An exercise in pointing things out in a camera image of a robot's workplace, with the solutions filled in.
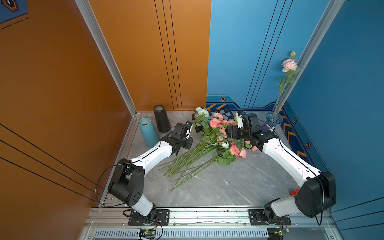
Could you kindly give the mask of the bunch of pink flowers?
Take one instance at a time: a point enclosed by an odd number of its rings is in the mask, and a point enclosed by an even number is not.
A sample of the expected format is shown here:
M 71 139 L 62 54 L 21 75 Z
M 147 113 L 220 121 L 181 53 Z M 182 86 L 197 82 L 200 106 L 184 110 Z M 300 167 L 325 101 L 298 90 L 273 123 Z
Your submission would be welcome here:
M 210 126 L 206 126 L 205 131 L 200 132 L 202 139 L 196 147 L 164 164 L 164 167 L 167 168 L 165 176 L 169 178 L 179 176 L 171 191 L 186 184 L 214 163 L 229 166 L 236 159 L 246 159 L 249 151 L 259 150 L 258 147 L 251 146 L 249 141 L 228 139 L 226 127 L 230 125 L 236 126 L 237 124 L 225 123 L 224 120 L 213 118 Z

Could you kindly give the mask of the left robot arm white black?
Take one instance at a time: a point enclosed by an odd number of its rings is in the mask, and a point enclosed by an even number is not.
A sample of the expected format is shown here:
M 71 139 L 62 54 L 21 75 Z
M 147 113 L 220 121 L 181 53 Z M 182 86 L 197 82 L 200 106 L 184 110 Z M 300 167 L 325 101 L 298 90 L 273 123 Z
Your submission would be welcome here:
M 147 152 L 131 160 L 121 159 L 112 175 L 108 193 L 136 211 L 144 222 L 151 223 L 156 217 L 156 205 L 144 195 L 145 175 L 181 148 L 189 150 L 193 143 L 192 128 L 190 121 L 178 123 Z

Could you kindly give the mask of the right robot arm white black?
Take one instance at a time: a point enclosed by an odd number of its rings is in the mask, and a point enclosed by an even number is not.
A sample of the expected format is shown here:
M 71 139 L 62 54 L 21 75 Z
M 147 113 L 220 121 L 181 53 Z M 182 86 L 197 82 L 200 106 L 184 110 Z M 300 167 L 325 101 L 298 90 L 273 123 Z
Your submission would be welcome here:
M 286 148 L 278 134 L 260 126 L 256 114 L 239 111 L 236 118 L 238 125 L 226 129 L 228 138 L 250 141 L 282 166 L 299 186 L 294 196 L 265 204 L 263 215 L 268 224 L 275 225 L 283 217 L 299 213 L 313 218 L 336 204 L 336 178 L 332 173 L 321 172 Z

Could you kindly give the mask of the pale pink carnation stem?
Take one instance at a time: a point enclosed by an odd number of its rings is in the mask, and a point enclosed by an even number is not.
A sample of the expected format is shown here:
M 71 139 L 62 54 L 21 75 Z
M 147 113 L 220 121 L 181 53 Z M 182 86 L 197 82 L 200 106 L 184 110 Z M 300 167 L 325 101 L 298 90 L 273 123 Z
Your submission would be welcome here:
M 301 71 L 301 68 L 298 65 L 298 60 L 296 59 L 297 54 L 297 52 L 292 51 L 290 57 L 282 63 L 282 72 L 285 76 L 284 78 L 279 76 L 279 98 L 273 109 L 272 120 L 277 119 L 277 114 L 279 113 L 278 105 L 283 102 L 283 93 L 287 90 L 288 85 L 293 84 L 294 76 Z

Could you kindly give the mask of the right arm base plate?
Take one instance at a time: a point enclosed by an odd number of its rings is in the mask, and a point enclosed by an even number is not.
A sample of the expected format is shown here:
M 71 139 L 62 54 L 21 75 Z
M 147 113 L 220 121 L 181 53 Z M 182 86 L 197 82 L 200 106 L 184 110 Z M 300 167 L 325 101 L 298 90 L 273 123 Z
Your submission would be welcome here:
M 280 224 L 290 226 L 292 224 L 288 215 L 278 217 L 268 209 L 250 209 L 248 213 L 252 226 L 277 226 Z

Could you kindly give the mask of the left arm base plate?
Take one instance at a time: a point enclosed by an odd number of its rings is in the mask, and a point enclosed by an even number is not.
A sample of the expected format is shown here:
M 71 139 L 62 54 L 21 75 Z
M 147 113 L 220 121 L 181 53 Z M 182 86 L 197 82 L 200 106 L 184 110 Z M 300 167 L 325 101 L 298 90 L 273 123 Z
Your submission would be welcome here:
M 143 216 L 137 211 L 133 211 L 129 217 L 129 226 L 155 226 L 160 223 L 162 226 L 167 226 L 170 219 L 170 210 L 156 209 L 151 211 L 148 216 Z

